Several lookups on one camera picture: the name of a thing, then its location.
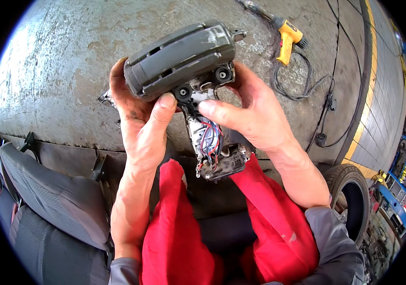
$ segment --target gray sleeve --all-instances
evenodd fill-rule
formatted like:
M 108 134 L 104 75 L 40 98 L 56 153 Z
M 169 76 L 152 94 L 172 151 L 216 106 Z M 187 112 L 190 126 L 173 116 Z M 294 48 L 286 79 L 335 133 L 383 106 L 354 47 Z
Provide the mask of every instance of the gray sleeve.
M 109 285 L 139 285 L 140 263 L 133 258 L 121 257 L 111 262 Z
M 309 208 L 304 213 L 320 252 L 320 262 L 314 274 L 298 285 L 341 284 L 360 285 L 364 279 L 364 257 L 345 225 L 330 208 Z

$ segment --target hand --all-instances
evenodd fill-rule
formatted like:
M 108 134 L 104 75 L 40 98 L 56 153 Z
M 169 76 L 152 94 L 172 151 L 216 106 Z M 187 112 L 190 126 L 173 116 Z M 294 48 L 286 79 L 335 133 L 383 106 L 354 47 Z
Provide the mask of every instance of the hand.
M 138 171 L 155 171 L 165 156 L 166 127 L 176 110 L 173 94 L 165 93 L 155 102 L 132 96 L 124 78 L 122 58 L 111 68 L 109 88 L 117 105 L 127 164 Z
M 235 62 L 236 80 L 227 86 L 242 109 L 218 100 L 204 100 L 198 110 L 206 118 L 240 132 L 252 145 L 272 155 L 294 140 L 274 92 L 245 65 Z

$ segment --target red rag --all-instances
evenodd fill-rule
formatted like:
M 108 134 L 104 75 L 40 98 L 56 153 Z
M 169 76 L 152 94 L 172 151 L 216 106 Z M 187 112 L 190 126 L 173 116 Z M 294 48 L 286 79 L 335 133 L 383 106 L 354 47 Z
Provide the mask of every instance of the red rag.
M 222 282 L 223 264 L 201 242 L 183 175 L 174 160 L 160 168 L 160 202 L 143 243 L 140 284 Z M 253 249 L 250 247 L 249 252 L 247 248 L 240 261 L 246 276 L 253 282 L 280 281 L 287 285 L 311 274 L 318 265 L 319 253 L 302 210 L 263 173 L 254 154 L 246 169 L 231 178 L 246 196 L 258 236 Z M 249 255 L 255 262 L 249 261 Z
M 201 242 L 184 170 L 175 160 L 160 167 L 160 201 L 143 242 L 140 284 L 221 284 L 223 263 Z
M 287 285 L 313 273 L 320 256 L 307 219 L 282 187 L 263 173 L 255 154 L 243 172 L 230 177 L 246 196 L 258 236 L 253 244 L 256 281 Z M 246 276 L 251 275 L 251 268 L 243 269 Z

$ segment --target yellow heat gun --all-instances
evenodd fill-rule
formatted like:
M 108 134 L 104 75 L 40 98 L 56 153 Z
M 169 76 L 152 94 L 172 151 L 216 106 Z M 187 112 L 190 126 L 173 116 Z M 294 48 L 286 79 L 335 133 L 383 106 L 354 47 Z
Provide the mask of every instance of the yellow heat gun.
M 260 5 L 247 0 L 238 0 L 247 9 L 261 15 L 263 18 L 269 21 L 269 24 L 273 25 L 274 29 L 280 32 L 280 55 L 276 59 L 283 65 L 287 65 L 290 62 L 292 44 L 296 44 L 298 47 L 305 49 L 309 45 L 309 42 L 303 33 L 293 26 L 289 21 L 284 18 L 277 17 Z

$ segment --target yellow stripe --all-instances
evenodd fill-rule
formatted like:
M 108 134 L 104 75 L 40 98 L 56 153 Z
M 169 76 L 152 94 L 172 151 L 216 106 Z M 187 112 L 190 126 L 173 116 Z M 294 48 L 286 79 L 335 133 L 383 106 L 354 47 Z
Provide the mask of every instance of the yellow stripe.
M 371 86 L 369 85 L 369 90 L 367 90 L 366 96 L 366 104 L 369 108 L 371 107 L 372 98 L 374 98 L 374 89 L 372 89 Z
M 345 158 L 351 159 L 357 146 L 358 144 L 355 141 L 352 141 L 350 147 L 348 148 L 347 154 L 345 155 Z
M 359 122 L 358 128 L 356 129 L 355 136 L 353 137 L 353 140 L 355 142 L 359 143 L 359 139 L 361 138 L 363 131 L 364 131 L 364 125 L 361 122 Z
M 352 162 L 350 159 L 355 152 L 356 147 L 358 146 L 358 142 L 363 134 L 365 129 L 365 125 L 367 123 L 367 118 L 369 117 L 369 110 L 371 109 L 372 100 L 374 98 L 374 90 L 376 85 L 376 78 L 377 78 L 377 34 L 375 31 L 375 22 L 374 22 L 374 15 L 372 14 L 371 4 L 369 0 L 365 0 L 367 5 L 367 13 L 369 14 L 369 20 L 371 22 L 371 34 L 372 34 L 372 64 L 371 64 L 371 77 L 369 78 L 369 89 L 367 91 L 366 102 L 363 108 L 363 114 L 361 115 L 361 120 L 358 124 L 358 128 L 356 129 L 356 133 L 353 137 L 350 147 L 348 148 L 347 153 L 345 154 L 345 158 L 342 160 L 342 163 L 350 163 L 359 168 L 361 173 L 363 173 L 364 177 L 371 178 L 373 175 L 372 173 L 377 173 L 376 171 L 369 169 L 359 163 Z
M 345 163 L 352 164 L 352 165 L 356 166 L 356 168 L 358 168 L 359 171 L 361 171 L 364 178 L 372 178 L 374 175 L 378 174 L 378 171 L 375 171 L 373 169 L 365 167 L 365 166 L 363 166 L 363 165 L 361 165 L 359 163 L 353 162 L 351 160 L 343 159 L 342 164 L 345 164 Z
M 363 125 L 366 125 L 368 117 L 369 117 L 369 106 L 365 103 L 363 108 L 363 114 L 361 115 L 361 123 L 363 123 Z

